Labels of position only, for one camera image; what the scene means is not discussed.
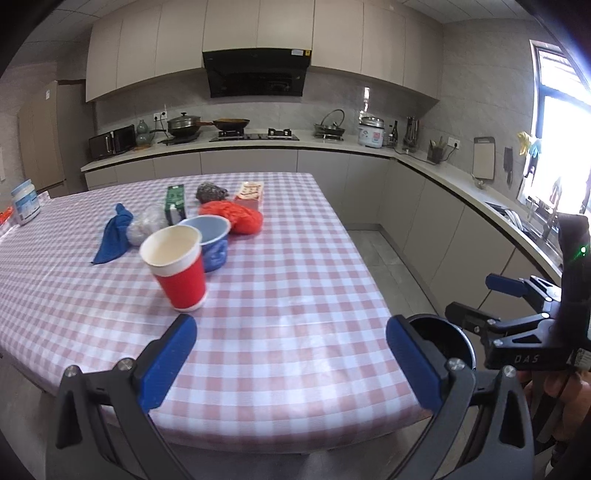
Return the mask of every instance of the screw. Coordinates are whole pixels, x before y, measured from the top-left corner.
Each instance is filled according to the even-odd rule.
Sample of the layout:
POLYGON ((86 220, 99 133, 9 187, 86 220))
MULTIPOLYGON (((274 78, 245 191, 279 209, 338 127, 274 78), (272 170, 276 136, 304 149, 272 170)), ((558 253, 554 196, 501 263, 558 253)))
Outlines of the screw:
POLYGON ((133 358, 123 358, 117 362, 117 368, 122 372, 125 372, 126 370, 131 370, 132 366, 134 366, 133 358))
POLYGON ((513 367, 512 365, 505 365, 503 367, 503 375, 509 378, 513 378, 517 375, 517 370, 515 370, 515 367, 513 367))
POLYGON ((447 366, 449 367, 449 370, 453 370, 455 372, 457 370, 463 370, 466 364, 459 358, 450 358, 447 361, 447 366))
POLYGON ((70 365, 68 368, 66 368, 66 371, 64 372, 64 375, 67 377, 73 377, 78 373, 78 367, 75 365, 70 365))

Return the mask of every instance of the ceiling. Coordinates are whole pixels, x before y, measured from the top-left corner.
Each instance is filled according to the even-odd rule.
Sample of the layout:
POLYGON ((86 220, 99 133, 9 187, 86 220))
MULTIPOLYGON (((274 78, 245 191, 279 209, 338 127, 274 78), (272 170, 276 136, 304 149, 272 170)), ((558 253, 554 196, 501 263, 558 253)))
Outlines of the ceiling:
POLYGON ((516 0, 398 0, 441 23, 475 18, 516 18, 531 20, 516 0))
POLYGON ((87 43, 92 24, 134 0, 64 0, 25 40, 11 66, 54 61, 87 43))
MULTIPOLYGON (((90 38, 100 17, 134 0, 64 0, 26 39, 11 66, 55 61, 90 38)), ((473 18, 531 19, 516 0, 398 0, 441 23, 473 18)))

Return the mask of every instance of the window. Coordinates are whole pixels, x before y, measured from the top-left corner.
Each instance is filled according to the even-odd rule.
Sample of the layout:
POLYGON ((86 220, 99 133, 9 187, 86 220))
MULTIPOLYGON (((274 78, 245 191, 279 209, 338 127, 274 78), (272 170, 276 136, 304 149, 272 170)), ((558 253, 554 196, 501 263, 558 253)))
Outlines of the window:
POLYGON ((521 199, 547 210, 587 213, 591 188, 591 94, 559 49, 532 42, 536 82, 533 132, 541 151, 530 158, 521 199))

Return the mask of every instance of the stove burner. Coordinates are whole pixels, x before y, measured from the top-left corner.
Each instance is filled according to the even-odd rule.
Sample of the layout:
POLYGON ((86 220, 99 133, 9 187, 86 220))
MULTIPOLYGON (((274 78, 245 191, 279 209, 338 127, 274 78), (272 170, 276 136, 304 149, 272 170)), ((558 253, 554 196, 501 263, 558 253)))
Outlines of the stove burner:
POLYGON ((197 132, 196 134, 191 135, 190 137, 171 137, 171 138, 165 138, 164 140, 161 140, 158 143, 163 143, 164 145, 179 145, 179 144, 183 144, 183 143, 189 143, 189 142, 192 142, 194 140, 197 140, 200 133, 201 132, 197 132))

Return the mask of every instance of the pot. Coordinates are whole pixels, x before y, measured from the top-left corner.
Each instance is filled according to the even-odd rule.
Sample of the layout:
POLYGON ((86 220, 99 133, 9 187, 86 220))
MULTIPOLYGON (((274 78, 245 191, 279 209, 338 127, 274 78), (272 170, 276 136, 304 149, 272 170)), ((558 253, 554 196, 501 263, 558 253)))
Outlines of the pot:
POLYGON ((202 122, 200 116, 187 115, 181 112, 181 116, 168 120, 168 133, 174 137, 190 137, 196 134, 203 125, 213 125, 212 122, 202 122))

